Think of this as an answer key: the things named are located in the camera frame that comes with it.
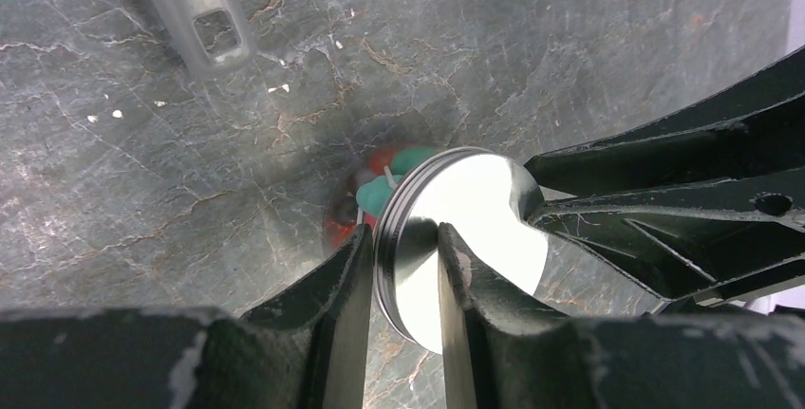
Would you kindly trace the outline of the round clear lid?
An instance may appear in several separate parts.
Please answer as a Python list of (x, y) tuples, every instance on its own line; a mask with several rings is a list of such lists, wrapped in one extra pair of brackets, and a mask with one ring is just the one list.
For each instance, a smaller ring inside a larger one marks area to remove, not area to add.
[(442, 351), (442, 223), (452, 225), (487, 266), (526, 294), (535, 293), (549, 240), (527, 221), (544, 196), (523, 164), (478, 147), (407, 146), (383, 163), (380, 181), (390, 193), (373, 227), (375, 297), (407, 341)]

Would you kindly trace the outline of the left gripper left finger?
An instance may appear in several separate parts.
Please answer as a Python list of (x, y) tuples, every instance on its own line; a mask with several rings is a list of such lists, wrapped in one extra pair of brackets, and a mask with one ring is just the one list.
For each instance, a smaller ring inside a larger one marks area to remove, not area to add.
[(9, 309), (5, 408), (358, 408), (372, 236), (233, 317), (214, 307)]

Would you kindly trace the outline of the clear plastic scoop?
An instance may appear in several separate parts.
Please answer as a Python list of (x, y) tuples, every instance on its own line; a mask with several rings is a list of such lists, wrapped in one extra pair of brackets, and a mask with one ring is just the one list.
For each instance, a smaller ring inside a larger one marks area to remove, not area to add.
[[(229, 74), (249, 63), (256, 52), (250, 25), (239, 0), (151, 0), (189, 71), (200, 77)], [(209, 51), (202, 43), (195, 22), (222, 12), (233, 30), (236, 43)]]

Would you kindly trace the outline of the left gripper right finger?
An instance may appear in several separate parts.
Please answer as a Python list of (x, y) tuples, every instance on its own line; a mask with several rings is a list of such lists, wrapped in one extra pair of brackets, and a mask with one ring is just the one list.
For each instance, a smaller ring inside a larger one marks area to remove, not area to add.
[(569, 317), (439, 227), (451, 408), (800, 408), (804, 322), (736, 309)]

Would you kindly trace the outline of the clear round dish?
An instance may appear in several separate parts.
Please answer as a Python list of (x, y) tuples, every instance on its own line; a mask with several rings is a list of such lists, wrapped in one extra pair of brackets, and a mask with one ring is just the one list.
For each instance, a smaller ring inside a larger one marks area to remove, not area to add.
[(395, 143), (373, 151), (336, 183), (323, 216), (323, 249), (336, 251), (354, 230), (373, 228), (401, 179), (441, 151), (415, 143)]

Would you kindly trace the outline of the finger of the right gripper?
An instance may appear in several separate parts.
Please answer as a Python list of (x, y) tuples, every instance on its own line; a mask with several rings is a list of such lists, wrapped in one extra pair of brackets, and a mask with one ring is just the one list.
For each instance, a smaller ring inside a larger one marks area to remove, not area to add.
[(804, 282), (802, 169), (549, 201), (532, 222), (667, 302)]
[(613, 137), (531, 158), (537, 183), (608, 195), (804, 165), (804, 51), (704, 100)]

